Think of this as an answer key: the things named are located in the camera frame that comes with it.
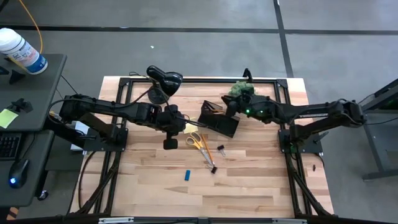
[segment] scissors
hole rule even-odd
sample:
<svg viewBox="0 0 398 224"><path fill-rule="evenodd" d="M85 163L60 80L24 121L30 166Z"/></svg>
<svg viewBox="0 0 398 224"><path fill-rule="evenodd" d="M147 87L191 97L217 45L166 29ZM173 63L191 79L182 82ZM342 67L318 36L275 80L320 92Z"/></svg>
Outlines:
<svg viewBox="0 0 398 224"><path fill-rule="evenodd" d="M209 158L209 155L205 152L205 148L203 147L203 144L201 143L201 137L198 133L192 132L190 134L191 136L187 138L186 142L190 146L195 146L199 151L203 154L205 157L206 161L213 166L213 162Z"/></svg>

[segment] wooden table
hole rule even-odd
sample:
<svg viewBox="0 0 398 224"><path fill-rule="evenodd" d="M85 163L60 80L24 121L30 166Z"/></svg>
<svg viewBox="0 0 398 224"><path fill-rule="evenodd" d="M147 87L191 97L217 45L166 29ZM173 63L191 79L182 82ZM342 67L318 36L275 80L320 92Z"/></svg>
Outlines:
<svg viewBox="0 0 398 224"><path fill-rule="evenodd" d="M104 77L99 94L101 100L116 99L119 78ZM292 104L308 104L303 79L288 78L287 81ZM132 100L149 87L149 83L134 83ZM183 83L169 103L177 104L183 114L198 118L203 100L224 106L220 96L227 94L230 88L230 83ZM255 89L256 94L275 99L272 85L255 84ZM141 101L148 101L147 96ZM129 138L127 149L122 153L112 216L293 217L285 158L279 152L277 140L279 126L265 125L243 114L238 116L241 120L233 139L200 129L218 167L215 175L205 167L200 152L185 144L187 134L180 133L176 137L178 149L166 151L163 150L165 133L127 123ZM99 114L98 117L111 122L110 116ZM311 121L301 119L298 123ZM226 157L217 153L216 147L221 144L225 146ZM103 152L97 152L86 168L82 182L83 203L98 185L103 157ZM303 154L302 160L309 189L325 209L333 213L321 160L312 154ZM189 181L184 181L186 170L191 170ZM304 211L301 190L297 193ZM105 191L103 208L107 195ZM76 188L71 212L77 209Z"/></svg>

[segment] gray floor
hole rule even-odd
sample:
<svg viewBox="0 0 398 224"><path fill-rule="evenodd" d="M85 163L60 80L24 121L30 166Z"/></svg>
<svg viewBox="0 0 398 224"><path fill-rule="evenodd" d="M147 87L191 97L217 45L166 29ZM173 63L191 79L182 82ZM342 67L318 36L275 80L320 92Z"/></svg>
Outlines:
<svg viewBox="0 0 398 224"><path fill-rule="evenodd" d="M117 27L275 29L272 0L25 0L39 24ZM395 0L280 0L286 29L397 30ZM0 23L30 24L17 1ZM20 31L38 45L37 33ZM97 96L105 75L143 73L148 65L195 76L286 77L278 34L44 31L45 53L68 55L64 75L82 94ZM397 78L398 35L288 35L295 77L311 103L361 100ZM62 94L72 92L64 83ZM363 128L337 128L322 141L335 213L398 222L398 177L363 182L376 165ZM48 201L20 217L63 214L76 175L53 174Z"/></svg>

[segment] blue eraser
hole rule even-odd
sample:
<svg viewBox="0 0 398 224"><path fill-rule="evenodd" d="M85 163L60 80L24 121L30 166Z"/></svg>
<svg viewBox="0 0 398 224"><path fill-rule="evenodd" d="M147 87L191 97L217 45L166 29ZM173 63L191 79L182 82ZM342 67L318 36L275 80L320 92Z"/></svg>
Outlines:
<svg viewBox="0 0 398 224"><path fill-rule="evenodd" d="M191 174L191 171L190 170L187 170L186 171L186 173L185 173L185 181L188 181L189 180L189 175Z"/></svg>

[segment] white bottle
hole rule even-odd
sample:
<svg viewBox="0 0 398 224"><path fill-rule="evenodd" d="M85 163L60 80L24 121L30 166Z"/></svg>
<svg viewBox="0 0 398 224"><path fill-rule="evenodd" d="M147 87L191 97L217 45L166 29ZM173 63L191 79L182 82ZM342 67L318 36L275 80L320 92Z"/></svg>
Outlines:
<svg viewBox="0 0 398 224"><path fill-rule="evenodd" d="M49 64L21 35L8 28L0 29L0 52L32 75L44 72Z"/></svg>

